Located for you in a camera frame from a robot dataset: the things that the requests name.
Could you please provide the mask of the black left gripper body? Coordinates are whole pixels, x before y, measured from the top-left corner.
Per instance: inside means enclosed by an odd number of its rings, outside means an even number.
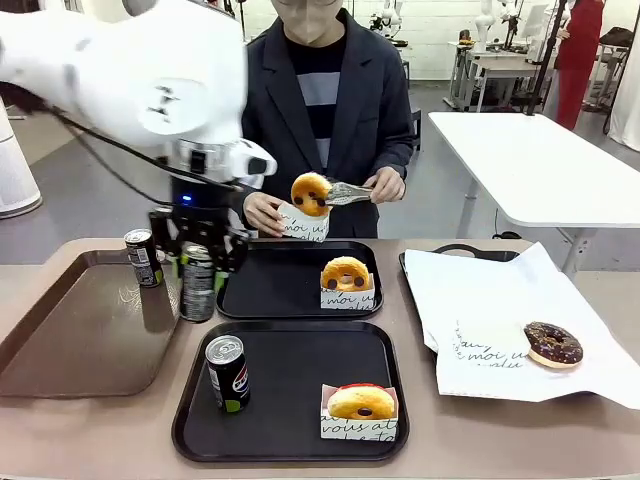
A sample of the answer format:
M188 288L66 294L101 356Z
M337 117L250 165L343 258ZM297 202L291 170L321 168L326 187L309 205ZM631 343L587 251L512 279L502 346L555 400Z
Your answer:
M207 227L230 228L242 235L250 231L242 220L240 207L249 194L245 186L197 182L181 176L170 177L171 221L178 234L197 235Z

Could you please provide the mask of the person's right hand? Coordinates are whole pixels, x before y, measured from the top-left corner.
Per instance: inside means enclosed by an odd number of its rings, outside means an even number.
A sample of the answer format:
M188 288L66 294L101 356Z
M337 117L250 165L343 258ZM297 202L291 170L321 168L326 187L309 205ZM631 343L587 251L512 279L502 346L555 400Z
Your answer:
M265 194L253 192L243 203L243 213L249 225L262 234L280 238L284 233L284 224L278 208L283 201Z

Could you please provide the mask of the person's left hand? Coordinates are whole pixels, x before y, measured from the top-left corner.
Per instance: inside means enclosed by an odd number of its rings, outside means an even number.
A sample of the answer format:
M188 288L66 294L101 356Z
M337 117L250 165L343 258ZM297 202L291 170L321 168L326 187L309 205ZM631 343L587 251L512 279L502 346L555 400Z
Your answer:
M390 166L380 168L363 187L371 189L370 200L374 204L399 201L406 189L401 175Z

